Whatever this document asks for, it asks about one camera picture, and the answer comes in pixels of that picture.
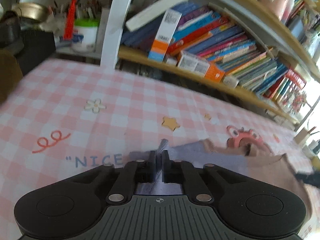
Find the purple and pink sweater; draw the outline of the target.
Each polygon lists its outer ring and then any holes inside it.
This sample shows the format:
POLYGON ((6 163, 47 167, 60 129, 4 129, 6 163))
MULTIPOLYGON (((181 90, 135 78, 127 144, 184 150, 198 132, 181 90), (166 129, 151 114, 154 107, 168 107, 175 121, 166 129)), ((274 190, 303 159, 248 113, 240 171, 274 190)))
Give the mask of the purple and pink sweater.
POLYGON ((298 195, 306 205, 306 220, 313 213, 310 197, 302 182, 295 178, 295 170, 289 162, 287 154, 272 155, 259 150, 249 143, 239 148, 221 148, 211 140, 205 139, 189 144, 171 147, 169 141, 163 139, 156 150, 156 175, 154 183, 142 183, 137 187, 138 194, 178 194, 178 186, 162 185, 161 153, 167 150, 171 160, 188 161, 195 167, 214 164, 250 178, 281 187, 298 195))

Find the beige pen holder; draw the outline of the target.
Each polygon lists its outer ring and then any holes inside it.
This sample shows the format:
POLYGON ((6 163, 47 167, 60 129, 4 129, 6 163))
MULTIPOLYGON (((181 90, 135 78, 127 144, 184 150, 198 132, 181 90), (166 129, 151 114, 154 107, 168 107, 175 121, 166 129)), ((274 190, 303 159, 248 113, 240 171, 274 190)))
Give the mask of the beige pen holder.
POLYGON ((302 146, 306 143, 309 137, 310 137, 310 132, 306 128, 302 128, 294 137, 294 141, 299 146, 302 146))

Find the candy bouquet ornament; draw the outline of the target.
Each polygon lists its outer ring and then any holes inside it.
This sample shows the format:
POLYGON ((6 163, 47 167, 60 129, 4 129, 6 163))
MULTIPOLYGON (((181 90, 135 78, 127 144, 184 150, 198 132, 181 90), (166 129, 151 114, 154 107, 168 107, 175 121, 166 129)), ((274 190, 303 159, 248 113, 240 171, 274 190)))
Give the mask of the candy bouquet ornament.
POLYGON ((306 103, 306 92, 292 90, 283 100, 282 105, 287 113, 296 114, 300 111, 302 106, 305 106, 306 103))

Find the pink cartoon table mat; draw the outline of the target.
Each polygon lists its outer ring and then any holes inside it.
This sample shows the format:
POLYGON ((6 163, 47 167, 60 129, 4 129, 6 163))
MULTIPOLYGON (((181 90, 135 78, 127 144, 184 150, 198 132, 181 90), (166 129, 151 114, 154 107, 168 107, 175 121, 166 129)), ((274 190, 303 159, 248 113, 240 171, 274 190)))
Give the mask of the pink cartoon table mat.
POLYGON ((18 239, 13 209, 24 194, 84 170, 124 165, 132 151, 252 130, 298 172, 311 161, 287 128, 221 100, 145 77, 49 59, 1 106, 1 239, 18 239))

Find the red dictionary books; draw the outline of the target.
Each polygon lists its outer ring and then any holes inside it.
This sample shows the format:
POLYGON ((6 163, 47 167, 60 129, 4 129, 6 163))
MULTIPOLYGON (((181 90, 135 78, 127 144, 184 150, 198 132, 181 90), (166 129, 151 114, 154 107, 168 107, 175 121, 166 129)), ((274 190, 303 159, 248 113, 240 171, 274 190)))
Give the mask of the red dictionary books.
POLYGON ((300 91, 305 85, 306 80, 295 70, 289 69, 263 94, 263 97, 280 102, 287 92, 300 91))

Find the white charger block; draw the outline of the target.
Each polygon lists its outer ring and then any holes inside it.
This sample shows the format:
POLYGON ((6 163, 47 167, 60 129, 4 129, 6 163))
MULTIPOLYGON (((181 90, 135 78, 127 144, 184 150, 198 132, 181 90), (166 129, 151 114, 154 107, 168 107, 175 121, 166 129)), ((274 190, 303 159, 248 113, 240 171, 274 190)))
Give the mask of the white charger block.
POLYGON ((226 75, 222 82, 228 87, 235 88, 238 85, 239 80, 232 75, 226 75))

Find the lying white orange box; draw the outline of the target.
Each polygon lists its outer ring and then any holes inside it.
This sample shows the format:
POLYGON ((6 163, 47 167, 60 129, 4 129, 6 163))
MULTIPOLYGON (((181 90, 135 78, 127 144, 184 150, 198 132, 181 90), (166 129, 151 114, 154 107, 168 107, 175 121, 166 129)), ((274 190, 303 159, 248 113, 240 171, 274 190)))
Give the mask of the lying white orange box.
POLYGON ((220 82, 225 75, 225 72, 219 69, 216 64, 209 63, 207 60, 186 51, 181 51, 177 56, 177 60, 178 68, 214 82, 220 82))

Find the upright white orange box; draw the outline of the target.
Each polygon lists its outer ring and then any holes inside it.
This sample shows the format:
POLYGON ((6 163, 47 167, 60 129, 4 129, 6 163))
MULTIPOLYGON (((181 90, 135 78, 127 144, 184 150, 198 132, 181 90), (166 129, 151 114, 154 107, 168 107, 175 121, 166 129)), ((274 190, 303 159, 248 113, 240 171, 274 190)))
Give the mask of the upright white orange box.
POLYGON ((163 61, 181 16, 180 12, 172 9, 165 12, 149 51, 149 59, 158 62, 163 61))

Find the row of colourful books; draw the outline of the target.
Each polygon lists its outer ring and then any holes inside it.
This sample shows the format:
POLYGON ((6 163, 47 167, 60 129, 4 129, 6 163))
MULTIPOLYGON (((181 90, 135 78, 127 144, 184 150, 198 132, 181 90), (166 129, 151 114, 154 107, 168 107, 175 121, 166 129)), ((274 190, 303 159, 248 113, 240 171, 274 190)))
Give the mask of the row of colourful books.
MULTIPOLYGON (((186 51, 216 64, 225 72, 224 77, 236 77, 237 87, 260 95, 289 70, 253 31, 227 12, 192 2, 170 9, 182 16, 162 62, 177 67, 178 54, 186 51)), ((164 14, 136 31, 126 27, 120 43, 148 56, 164 14)))

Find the white tub green lid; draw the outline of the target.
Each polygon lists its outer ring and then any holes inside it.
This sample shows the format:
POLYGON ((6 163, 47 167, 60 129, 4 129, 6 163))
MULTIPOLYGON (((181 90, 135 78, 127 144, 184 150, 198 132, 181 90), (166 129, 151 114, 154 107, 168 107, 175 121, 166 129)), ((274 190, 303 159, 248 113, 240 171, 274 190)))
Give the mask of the white tub green lid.
POLYGON ((74 21, 71 49, 79 53, 91 53, 95 50, 99 20, 91 18, 74 21))

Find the wooden bookshelf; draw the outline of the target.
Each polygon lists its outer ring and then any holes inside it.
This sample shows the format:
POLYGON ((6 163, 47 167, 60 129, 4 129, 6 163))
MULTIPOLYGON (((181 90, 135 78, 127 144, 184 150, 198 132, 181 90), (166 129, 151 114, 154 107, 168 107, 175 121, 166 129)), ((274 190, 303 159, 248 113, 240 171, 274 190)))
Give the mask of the wooden bookshelf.
POLYGON ((289 0, 112 0, 97 39, 100 64, 139 63, 186 77, 297 119, 265 93, 292 82, 296 66, 314 80, 319 69, 300 42, 303 26, 288 28, 274 8, 289 0))

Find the brown garment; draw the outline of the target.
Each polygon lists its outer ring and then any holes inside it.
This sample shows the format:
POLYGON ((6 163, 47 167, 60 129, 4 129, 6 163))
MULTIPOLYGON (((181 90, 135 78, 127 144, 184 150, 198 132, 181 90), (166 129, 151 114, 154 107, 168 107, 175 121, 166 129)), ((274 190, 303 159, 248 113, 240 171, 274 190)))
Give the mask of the brown garment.
POLYGON ((7 100, 9 95, 23 79, 20 66, 11 52, 1 49, 0 52, 0 103, 7 100))

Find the white leaning book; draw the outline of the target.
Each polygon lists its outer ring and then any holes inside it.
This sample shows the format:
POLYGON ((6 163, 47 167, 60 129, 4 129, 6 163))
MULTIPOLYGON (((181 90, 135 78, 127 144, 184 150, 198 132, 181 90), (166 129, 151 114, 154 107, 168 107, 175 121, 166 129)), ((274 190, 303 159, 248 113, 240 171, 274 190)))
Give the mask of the white leaning book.
POLYGON ((153 3, 152 5, 148 6, 147 8, 130 18, 125 23, 125 25, 130 32, 136 31, 157 18, 167 9, 170 9, 180 3, 187 1, 188 0, 158 0, 157 2, 153 3))

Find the black leather shoe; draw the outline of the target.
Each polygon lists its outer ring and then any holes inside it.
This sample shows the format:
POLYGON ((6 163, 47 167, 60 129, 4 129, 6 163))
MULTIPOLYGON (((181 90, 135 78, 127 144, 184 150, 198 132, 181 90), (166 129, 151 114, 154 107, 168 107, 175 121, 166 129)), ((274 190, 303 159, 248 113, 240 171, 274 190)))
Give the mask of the black leather shoe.
POLYGON ((13 55, 18 54, 24 47, 21 34, 20 18, 16 12, 9 10, 1 18, 0 29, 1 49, 5 49, 13 55))

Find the brass bowl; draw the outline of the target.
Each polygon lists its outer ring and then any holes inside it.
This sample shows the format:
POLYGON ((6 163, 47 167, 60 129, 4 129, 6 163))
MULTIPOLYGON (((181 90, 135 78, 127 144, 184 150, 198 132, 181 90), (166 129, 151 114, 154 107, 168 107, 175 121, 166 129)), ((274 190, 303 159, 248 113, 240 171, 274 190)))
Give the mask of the brass bowl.
POLYGON ((31 2, 14 4, 11 9, 16 12, 20 18, 37 23, 46 21, 50 14, 49 9, 44 5, 31 2))

